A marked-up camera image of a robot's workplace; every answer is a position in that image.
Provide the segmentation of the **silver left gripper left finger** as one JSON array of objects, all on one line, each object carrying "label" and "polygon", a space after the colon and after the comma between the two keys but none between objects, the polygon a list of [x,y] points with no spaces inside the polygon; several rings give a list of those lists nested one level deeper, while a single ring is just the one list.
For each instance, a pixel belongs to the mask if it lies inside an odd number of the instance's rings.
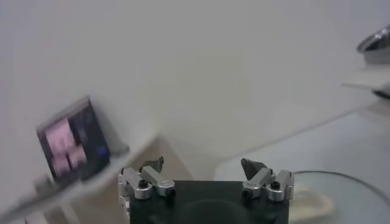
[{"label": "silver left gripper left finger", "polygon": [[174,197],[176,184],[161,174],[163,164],[161,156],[154,161],[145,161],[138,170],[122,168],[118,174],[119,198],[125,201],[133,196],[136,200],[148,200],[153,192],[164,198]]}]

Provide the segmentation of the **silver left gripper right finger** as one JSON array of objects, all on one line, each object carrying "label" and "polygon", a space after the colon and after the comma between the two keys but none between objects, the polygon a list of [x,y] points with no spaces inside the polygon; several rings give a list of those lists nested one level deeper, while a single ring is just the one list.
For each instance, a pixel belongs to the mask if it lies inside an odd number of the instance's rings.
[{"label": "silver left gripper right finger", "polygon": [[292,200],[294,192],[294,175],[288,170],[278,174],[264,163],[241,159],[241,167],[247,178],[243,182],[242,196],[245,201],[252,201],[263,195],[272,202]]}]

